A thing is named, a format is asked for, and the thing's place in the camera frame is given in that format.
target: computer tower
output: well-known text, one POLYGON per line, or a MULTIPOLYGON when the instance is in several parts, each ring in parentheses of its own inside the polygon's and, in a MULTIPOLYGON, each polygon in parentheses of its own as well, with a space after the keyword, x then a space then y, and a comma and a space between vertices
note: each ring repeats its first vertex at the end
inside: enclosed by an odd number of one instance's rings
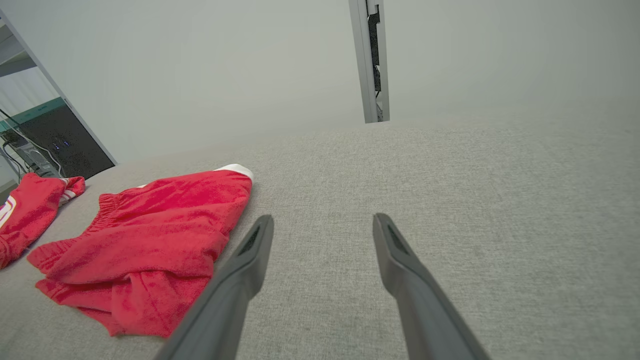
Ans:
MULTIPOLYGON (((83 176, 86 179, 113 166, 113 162, 61 99, 51 101, 47 105, 33 109, 31 114, 28 114, 30 116, 14 117, 19 125, 12 125, 39 146, 48 149, 62 165, 64 176, 83 176)), ((9 129, 0 135, 29 165, 36 163, 35 168, 40 169, 36 171, 41 173, 39 175, 62 176, 57 174, 58 166, 51 161, 46 152, 27 143, 15 131, 9 129), (52 164, 55 171, 51 172, 46 168, 45 162, 52 164)))

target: gray fabric surface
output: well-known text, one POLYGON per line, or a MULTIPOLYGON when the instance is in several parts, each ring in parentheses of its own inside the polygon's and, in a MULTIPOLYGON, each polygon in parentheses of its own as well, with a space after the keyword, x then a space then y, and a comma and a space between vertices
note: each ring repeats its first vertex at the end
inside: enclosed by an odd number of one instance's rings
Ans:
MULTIPOLYGON (((494 359, 637 359, 636 110, 399 121, 119 165, 89 179, 34 247, 77 236, 101 193, 240 163, 256 181, 216 267, 259 215, 273 215, 275 237, 238 359, 406 359, 375 212, 394 219, 494 359)), ((110 338, 35 289, 41 278, 24 258, 0 271, 1 359, 150 359, 161 346, 110 338)))

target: white trim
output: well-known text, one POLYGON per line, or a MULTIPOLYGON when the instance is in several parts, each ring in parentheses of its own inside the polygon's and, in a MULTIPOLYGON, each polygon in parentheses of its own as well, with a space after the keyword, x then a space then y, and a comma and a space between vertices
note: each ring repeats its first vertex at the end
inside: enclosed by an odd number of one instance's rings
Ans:
POLYGON ((251 170, 247 169, 246 167, 240 164, 230 164, 230 165, 227 165, 226 167, 217 168, 216 170, 213 170, 213 171, 218 171, 218 170, 230 170, 233 172, 237 172, 246 177, 249 177, 249 179, 251 179, 251 182, 253 182, 253 172, 251 172, 251 170))
POLYGON ((69 199, 73 199, 74 197, 76 197, 76 193, 71 190, 65 190, 65 195, 68 196, 69 199))
POLYGON ((13 213, 13 209, 18 205, 15 199, 9 195, 9 199, 5 202, 2 209, 0 209, 0 229, 4 226, 4 223, 9 220, 11 214, 13 213))

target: red towel fabric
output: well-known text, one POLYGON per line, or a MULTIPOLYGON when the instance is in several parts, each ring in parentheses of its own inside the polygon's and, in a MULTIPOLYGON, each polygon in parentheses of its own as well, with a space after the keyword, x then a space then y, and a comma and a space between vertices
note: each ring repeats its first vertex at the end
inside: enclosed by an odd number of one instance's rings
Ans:
POLYGON ((80 236, 28 255, 46 275, 36 287, 112 336, 168 337, 212 277, 252 177, 233 164, 102 194, 98 215, 80 236))
POLYGON ((84 178, 30 172, 0 209, 0 269, 20 257, 56 218, 58 207, 84 192, 84 178))

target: teal strip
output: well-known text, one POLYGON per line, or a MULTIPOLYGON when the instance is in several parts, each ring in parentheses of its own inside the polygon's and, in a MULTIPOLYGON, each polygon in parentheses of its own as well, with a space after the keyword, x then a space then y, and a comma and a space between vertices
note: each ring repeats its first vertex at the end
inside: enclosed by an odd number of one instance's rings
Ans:
MULTIPOLYGON (((40 104, 38 106, 36 106, 35 108, 31 108, 27 111, 24 111, 22 113, 19 113, 18 115, 13 115, 11 116, 15 121, 18 122, 18 124, 24 124, 25 122, 39 117, 40 115, 44 114, 44 113, 48 113, 51 110, 57 109, 60 106, 66 106, 65 101, 61 98, 61 97, 57 97, 53 100, 47 101, 44 104, 40 104)), ((5 131, 5 130, 9 130, 9 127, 4 123, 4 121, 0 122, 0 128, 2 130, 0 131, 5 131)))

